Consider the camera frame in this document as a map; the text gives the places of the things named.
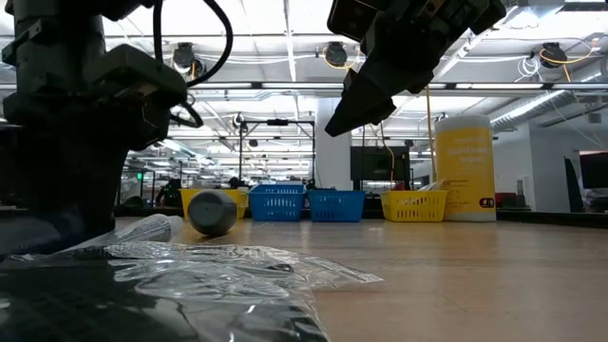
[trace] table surface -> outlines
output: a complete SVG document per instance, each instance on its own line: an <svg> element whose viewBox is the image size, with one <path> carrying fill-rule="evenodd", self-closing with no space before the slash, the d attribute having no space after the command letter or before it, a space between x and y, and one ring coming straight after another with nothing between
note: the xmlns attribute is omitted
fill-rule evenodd
<svg viewBox="0 0 608 342"><path fill-rule="evenodd" d="M606 341L608 230L511 222L240 220L205 239L326 257L385 281L315 292L332 341Z"/></svg>

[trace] crumpled plastic bag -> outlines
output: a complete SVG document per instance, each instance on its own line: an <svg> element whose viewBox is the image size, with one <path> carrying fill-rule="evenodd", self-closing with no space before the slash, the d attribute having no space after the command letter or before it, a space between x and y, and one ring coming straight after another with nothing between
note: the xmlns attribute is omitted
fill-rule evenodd
<svg viewBox="0 0 608 342"><path fill-rule="evenodd" d="M269 247L128 242L0 266L3 341L328 341L313 288L381 280Z"/></svg>

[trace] blue basket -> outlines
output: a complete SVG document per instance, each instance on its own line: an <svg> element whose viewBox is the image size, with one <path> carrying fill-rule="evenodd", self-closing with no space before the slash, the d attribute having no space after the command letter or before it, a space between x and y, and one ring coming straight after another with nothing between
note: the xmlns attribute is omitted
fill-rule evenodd
<svg viewBox="0 0 608 342"><path fill-rule="evenodd" d="M304 194L304 185L258 185L249 192L251 215L254 220L299 221Z"/></svg>
<svg viewBox="0 0 608 342"><path fill-rule="evenodd" d="M313 190L311 216L317 222L358 222L363 215L365 191Z"/></svg>

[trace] white pillar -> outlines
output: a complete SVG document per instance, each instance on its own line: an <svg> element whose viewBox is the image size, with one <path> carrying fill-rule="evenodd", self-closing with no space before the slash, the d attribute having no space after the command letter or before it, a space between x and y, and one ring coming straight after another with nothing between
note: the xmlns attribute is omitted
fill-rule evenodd
<svg viewBox="0 0 608 342"><path fill-rule="evenodd" d="M351 132L331 137L325 126L333 116L333 110L340 99L318 99L314 117L316 128L316 169L317 187L336 190L352 190L351 182Z"/></svg>

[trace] yellow plastic basket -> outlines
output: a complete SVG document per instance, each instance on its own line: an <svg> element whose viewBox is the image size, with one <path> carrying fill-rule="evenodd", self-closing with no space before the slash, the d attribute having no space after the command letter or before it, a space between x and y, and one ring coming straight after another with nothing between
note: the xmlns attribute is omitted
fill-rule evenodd
<svg viewBox="0 0 608 342"><path fill-rule="evenodd" d="M444 219L447 191L387 191L381 195L385 219L395 222L439 222Z"/></svg>
<svg viewBox="0 0 608 342"><path fill-rule="evenodd" d="M188 205L192 198L203 189L180 189L181 204L183 205L183 218L188 220ZM245 217L247 208L247 193L240 190L221 190L237 204L237 219Z"/></svg>

